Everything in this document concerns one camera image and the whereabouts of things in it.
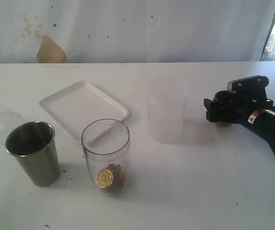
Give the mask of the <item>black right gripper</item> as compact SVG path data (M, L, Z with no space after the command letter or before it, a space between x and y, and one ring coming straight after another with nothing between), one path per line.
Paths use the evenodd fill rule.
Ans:
M258 119L264 126L273 125L273 113L266 111L269 105L265 88L269 84L266 76L258 79L258 84L252 89L243 92L234 92L231 100L220 102L218 100L204 99L206 119L212 123L239 124L247 122L253 124Z

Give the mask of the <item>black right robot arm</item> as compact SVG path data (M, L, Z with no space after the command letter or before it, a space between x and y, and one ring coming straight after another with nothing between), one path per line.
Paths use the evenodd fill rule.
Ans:
M268 84L262 75L233 80L203 105L209 122L242 125L265 140L275 157L275 106L266 94Z

